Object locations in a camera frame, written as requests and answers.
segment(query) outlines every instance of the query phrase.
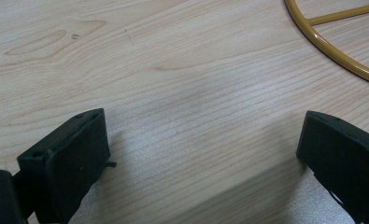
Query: black plastic part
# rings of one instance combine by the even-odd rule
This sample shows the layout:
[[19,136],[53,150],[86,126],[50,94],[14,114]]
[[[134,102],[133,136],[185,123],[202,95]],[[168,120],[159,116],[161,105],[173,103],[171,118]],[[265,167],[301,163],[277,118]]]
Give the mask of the black plastic part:
[[297,157],[356,223],[369,223],[369,133],[308,111]]
[[8,171],[0,170],[0,224],[27,223],[21,215],[21,207],[14,182]]
[[109,158],[103,109],[68,120],[18,157],[21,177],[41,223],[66,223]]
[[28,218],[35,211],[33,207],[33,200],[36,200],[36,197],[34,193],[29,190],[29,186],[27,185],[21,172],[17,172],[13,176],[13,181],[21,207],[21,214],[23,217]]

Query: light wood grain surface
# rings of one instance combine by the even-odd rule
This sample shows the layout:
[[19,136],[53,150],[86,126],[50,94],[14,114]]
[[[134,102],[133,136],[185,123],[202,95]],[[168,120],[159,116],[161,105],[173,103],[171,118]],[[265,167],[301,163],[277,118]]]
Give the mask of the light wood grain surface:
[[[298,4],[318,16],[369,1]],[[369,15],[316,28],[369,66]],[[352,222],[295,150],[306,110],[369,132],[369,83],[281,0],[0,1],[0,169],[97,107],[118,167],[72,223]]]

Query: gold metal rod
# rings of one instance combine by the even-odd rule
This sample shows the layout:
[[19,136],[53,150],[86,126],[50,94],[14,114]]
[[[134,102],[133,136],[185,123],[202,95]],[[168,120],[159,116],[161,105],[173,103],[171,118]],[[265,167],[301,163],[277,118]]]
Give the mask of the gold metal rod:
[[318,49],[320,49],[320,51],[350,72],[369,81],[369,67],[351,59],[324,39],[323,36],[321,36],[310,25],[309,20],[307,20],[301,13],[295,0],[285,0],[285,2],[291,17],[297,24],[298,28]]
[[333,14],[308,19],[310,25],[319,25],[330,21],[339,21],[349,17],[360,16],[369,13],[369,6],[357,7],[350,10],[336,12]]

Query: circular metal frame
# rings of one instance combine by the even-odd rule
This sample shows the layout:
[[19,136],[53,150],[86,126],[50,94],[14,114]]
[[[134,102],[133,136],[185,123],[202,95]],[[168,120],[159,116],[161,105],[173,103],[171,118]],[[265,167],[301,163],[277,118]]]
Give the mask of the circular metal frame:
[[312,27],[313,25],[323,24],[329,21],[338,21],[369,13],[369,6],[358,7],[317,18],[307,19],[301,13],[295,0],[285,0],[285,2],[291,17],[297,24],[298,28],[318,49],[350,72],[369,81],[369,67],[348,57],[345,53],[331,45]]

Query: tabletop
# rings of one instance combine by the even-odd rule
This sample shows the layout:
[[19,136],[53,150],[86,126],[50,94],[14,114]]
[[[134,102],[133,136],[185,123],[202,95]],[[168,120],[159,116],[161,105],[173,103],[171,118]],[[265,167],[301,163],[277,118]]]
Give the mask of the tabletop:
[[[367,4],[298,1],[307,17]],[[316,29],[369,66],[369,14]],[[369,132],[369,82],[282,0],[0,1],[0,169],[99,107],[118,166],[70,223],[353,222],[295,151],[307,110]]]

